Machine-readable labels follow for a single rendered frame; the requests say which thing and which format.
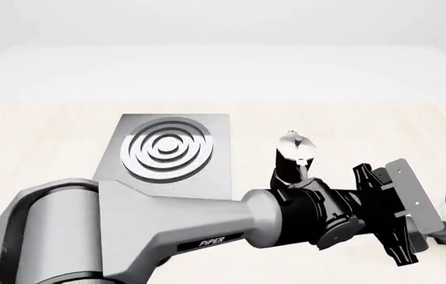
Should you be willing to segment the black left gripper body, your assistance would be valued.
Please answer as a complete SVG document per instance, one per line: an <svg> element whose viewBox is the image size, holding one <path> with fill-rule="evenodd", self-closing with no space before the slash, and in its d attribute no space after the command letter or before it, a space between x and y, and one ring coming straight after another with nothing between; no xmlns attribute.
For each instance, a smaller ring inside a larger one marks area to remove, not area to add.
<svg viewBox="0 0 446 284"><path fill-rule="evenodd" d="M366 231L376 236L397 266L417 263L418 258L410 247L406 219L396 216L404 211L404 206L395 189L385 189L387 184L368 163L357 165L353 172L361 202L358 213L365 222Z"/></svg>

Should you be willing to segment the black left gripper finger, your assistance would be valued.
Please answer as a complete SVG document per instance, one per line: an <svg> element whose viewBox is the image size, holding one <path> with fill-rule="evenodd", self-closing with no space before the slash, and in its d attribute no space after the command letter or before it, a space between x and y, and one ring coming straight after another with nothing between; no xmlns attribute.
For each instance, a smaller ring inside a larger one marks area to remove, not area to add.
<svg viewBox="0 0 446 284"><path fill-rule="evenodd" d="M427 250L429 245L426 237L418 231L413 219L406 219L406 227L410 249L413 252L424 252Z"/></svg>
<svg viewBox="0 0 446 284"><path fill-rule="evenodd" d="M439 245L446 245L446 222L443 222L443 229L428 234Z"/></svg>

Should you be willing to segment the flat stove plate with rings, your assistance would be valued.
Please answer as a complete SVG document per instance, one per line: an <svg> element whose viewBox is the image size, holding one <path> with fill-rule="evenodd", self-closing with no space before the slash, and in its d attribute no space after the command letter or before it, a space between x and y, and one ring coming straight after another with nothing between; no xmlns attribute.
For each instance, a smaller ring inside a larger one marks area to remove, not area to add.
<svg viewBox="0 0 446 284"><path fill-rule="evenodd" d="M123 114L93 174L149 196L231 198L228 114Z"/></svg>

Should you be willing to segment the black moka pot silver lid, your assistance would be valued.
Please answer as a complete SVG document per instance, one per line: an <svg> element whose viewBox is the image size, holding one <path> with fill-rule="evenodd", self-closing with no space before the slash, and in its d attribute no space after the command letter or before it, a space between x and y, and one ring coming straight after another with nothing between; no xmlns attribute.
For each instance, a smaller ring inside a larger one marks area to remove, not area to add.
<svg viewBox="0 0 446 284"><path fill-rule="evenodd" d="M286 189L309 178L309 168L317 153L317 147L305 136L291 130L279 139L275 150L275 168L270 186Z"/></svg>

